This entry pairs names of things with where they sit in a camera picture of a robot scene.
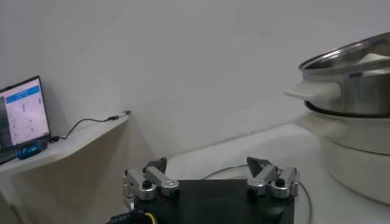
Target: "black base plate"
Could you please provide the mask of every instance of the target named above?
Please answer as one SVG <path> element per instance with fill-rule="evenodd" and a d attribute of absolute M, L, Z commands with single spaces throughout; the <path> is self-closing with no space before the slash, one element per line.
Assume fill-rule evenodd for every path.
<path fill-rule="evenodd" d="M 246 180 L 181 180 L 176 200 L 160 193 L 135 199 L 135 209 L 155 214 L 159 224 L 293 224 L 294 197 L 269 194 L 250 200 Z"/>

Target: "white shelf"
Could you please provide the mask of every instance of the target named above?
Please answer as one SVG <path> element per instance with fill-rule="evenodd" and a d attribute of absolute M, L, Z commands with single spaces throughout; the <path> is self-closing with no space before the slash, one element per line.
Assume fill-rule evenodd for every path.
<path fill-rule="evenodd" d="M 128 116 L 124 116 L 115 121 L 96 123 L 75 130 L 67 140 L 49 144 L 46 150 L 37 155 L 24 160 L 13 159 L 0 165 L 0 176 L 24 172 L 68 157 L 128 119 Z"/>

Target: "screw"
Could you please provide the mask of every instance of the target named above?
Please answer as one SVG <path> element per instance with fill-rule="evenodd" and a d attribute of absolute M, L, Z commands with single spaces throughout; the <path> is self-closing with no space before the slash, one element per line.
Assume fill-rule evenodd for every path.
<path fill-rule="evenodd" d="M 152 182 L 150 182 L 149 180 L 144 180 L 142 182 L 142 188 L 143 189 L 149 189 L 152 187 Z"/>
<path fill-rule="evenodd" d="M 283 179 L 281 179 L 281 178 L 279 178 L 279 179 L 277 179 L 277 180 L 275 181 L 275 185 L 276 185 L 277 187 L 284 187 L 285 184 L 286 184 L 286 182 L 285 182 Z"/>

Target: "laptop screen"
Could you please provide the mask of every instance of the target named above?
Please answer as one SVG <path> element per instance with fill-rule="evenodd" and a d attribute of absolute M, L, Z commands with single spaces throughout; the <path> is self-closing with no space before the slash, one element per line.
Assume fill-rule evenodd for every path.
<path fill-rule="evenodd" d="M 39 77 L 0 92 L 0 149 L 49 134 Z"/>

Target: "blue device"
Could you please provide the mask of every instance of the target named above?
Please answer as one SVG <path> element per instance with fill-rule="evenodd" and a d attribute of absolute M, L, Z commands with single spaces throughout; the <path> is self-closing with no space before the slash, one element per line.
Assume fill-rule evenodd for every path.
<path fill-rule="evenodd" d="M 28 157 L 34 156 L 43 150 L 47 149 L 48 143 L 46 141 L 35 141 L 31 144 L 26 145 L 16 151 L 16 157 L 18 159 L 27 159 Z"/>

